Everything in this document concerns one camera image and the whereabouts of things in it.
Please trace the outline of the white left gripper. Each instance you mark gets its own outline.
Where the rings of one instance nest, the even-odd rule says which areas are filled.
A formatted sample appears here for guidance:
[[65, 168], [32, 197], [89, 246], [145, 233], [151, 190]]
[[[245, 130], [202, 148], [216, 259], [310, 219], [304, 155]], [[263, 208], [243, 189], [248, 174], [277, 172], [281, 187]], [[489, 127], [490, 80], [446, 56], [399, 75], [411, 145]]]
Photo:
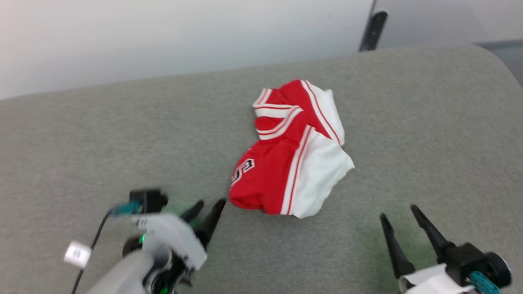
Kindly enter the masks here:
[[144, 231], [137, 238], [137, 249], [153, 260], [152, 269], [145, 275], [146, 287], [176, 287], [178, 283], [191, 286], [191, 275], [208, 259], [207, 248], [225, 205], [226, 199], [219, 199], [196, 227], [190, 223], [204, 207], [203, 200], [181, 216], [158, 213], [133, 218], [133, 224]]

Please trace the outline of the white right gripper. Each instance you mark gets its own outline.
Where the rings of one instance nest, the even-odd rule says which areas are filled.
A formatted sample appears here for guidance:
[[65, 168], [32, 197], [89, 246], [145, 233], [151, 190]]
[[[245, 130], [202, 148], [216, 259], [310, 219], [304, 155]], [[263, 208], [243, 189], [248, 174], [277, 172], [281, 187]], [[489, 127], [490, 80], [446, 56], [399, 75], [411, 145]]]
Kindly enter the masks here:
[[[422, 228], [437, 257], [437, 262], [446, 260], [446, 250], [455, 248], [433, 225], [417, 205], [411, 205], [411, 212]], [[459, 286], [446, 273], [446, 264], [416, 271], [409, 262], [394, 235], [394, 229], [385, 213], [380, 214], [380, 222], [385, 236], [387, 250], [391, 260], [394, 277], [398, 279], [398, 288], [402, 294], [474, 294], [474, 287]]]

